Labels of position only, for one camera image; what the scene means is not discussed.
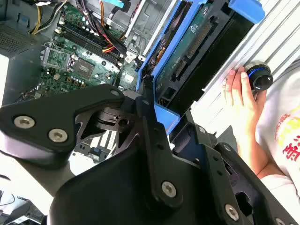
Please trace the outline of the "person's hand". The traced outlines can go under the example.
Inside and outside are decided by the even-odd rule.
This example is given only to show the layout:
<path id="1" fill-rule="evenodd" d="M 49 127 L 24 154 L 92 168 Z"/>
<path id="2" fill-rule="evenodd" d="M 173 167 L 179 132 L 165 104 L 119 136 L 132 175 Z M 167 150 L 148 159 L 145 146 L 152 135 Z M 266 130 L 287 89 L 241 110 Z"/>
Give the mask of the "person's hand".
<path id="1" fill-rule="evenodd" d="M 222 97 L 235 133 L 249 135 L 255 132 L 266 94 L 267 91 L 264 90 L 253 95 L 244 67 L 229 72 L 222 83 Z"/>

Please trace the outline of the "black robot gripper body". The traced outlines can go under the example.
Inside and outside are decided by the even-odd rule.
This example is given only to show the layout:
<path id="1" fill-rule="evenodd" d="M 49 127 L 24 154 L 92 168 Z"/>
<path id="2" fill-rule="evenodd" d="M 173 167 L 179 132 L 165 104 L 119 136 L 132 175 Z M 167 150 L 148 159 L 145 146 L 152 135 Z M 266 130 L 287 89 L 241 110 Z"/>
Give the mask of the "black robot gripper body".
<path id="1" fill-rule="evenodd" d="M 141 150 L 122 152 L 57 192 L 49 225 L 233 225 L 236 198 L 221 155 L 200 148 L 198 165 L 164 152 L 151 169 Z"/>

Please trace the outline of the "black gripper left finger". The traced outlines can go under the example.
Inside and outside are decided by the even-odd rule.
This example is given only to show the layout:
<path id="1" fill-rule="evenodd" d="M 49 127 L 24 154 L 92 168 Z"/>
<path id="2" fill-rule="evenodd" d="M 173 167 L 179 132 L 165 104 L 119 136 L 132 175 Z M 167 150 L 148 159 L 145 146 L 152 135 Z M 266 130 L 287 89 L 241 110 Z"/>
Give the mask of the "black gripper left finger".
<path id="1" fill-rule="evenodd" d="M 113 157 L 138 149 L 145 153 L 149 168 L 157 169 L 164 152 L 171 151 L 152 94 L 145 88 L 141 96 L 131 99 L 116 87 L 102 84 L 4 106 L 0 110 L 1 150 L 34 165 L 57 169 L 67 164 L 81 142 L 116 130 Z"/>

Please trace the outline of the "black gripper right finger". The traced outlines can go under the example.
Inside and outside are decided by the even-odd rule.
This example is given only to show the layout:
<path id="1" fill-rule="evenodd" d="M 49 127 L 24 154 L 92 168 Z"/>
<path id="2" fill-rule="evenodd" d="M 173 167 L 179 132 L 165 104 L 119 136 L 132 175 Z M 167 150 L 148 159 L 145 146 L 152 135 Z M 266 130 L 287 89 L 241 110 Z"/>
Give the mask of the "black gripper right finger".
<path id="1" fill-rule="evenodd" d="M 187 110 L 171 132 L 174 154 L 208 172 L 211 191 L 231 225 L 295 225 L 297 222 L 227 143 L 195 124 Z"/>

